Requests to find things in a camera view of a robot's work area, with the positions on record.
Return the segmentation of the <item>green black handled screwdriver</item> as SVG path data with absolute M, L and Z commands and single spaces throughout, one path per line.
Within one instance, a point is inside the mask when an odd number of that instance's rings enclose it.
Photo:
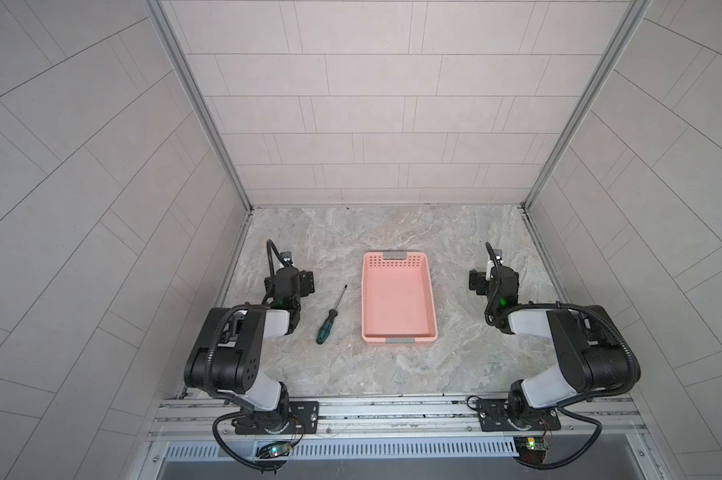
M 341 290 L 340 296 L 339 296 L 338 300 L 336 301 L 334 307 L 328 311 L 327 317 L 323 321 L 323 323 L 318 331 L 317 337 L 316 337 L 316 343 L 318 345 L 323 345 L 326 342 L 326 340 L 329 338 L 329 336 L 331 334 L 331 330 L 334 325 L 334 321 L 335 321 L 336 317 L 338 316 L 338 308 L 341 304 L 341 301 L 343 299 L 345 292 L 347 291 L 347 288 L 348 288 L 348 285 L 345 285 L 343 287 L 343 289 Z

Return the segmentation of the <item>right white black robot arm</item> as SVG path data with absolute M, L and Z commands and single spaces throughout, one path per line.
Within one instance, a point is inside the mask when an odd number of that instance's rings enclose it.
M 543 372 L 515 381 L 500 407 L 510 427 L 528 430 L 544 416 L 594 398 L 622 395 L 641 377 L 637 356 L 599 305 L 519 302 L 520 274 L 485 244 L 487 270 L 469 272 L 469 289 L 487 298 L 487 325 L 506 335 L 548 339 L 556 362 Z

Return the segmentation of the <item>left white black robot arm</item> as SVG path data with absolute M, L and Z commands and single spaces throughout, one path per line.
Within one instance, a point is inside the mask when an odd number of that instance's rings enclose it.
M 294 333 L 302 299 L 315 292 L 313 273 L 295 267 L 289 252 L 269 240 L 266 254 L 262 301 L 210 309 L 183 369 L 186 387 L 240 407 L 238 433 L 277 434 L 291 423 L 287 387 L 260 371 L 263 343 Z

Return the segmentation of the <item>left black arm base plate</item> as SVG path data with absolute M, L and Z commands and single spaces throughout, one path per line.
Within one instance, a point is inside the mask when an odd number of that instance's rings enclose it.
M 237 435 L 315 434 L 319 416 L 317 401 L 294 401 L 280 404 L 270 412 L 247 412 L 231 423 Z

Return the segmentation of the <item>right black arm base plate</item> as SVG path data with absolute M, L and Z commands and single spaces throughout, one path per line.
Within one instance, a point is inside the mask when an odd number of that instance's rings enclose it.
M 509 400 L 476 397 L 467 401 L 479 420 L 482 432 L 559 431 L 561 422 L 555 409 L 534 409 Z

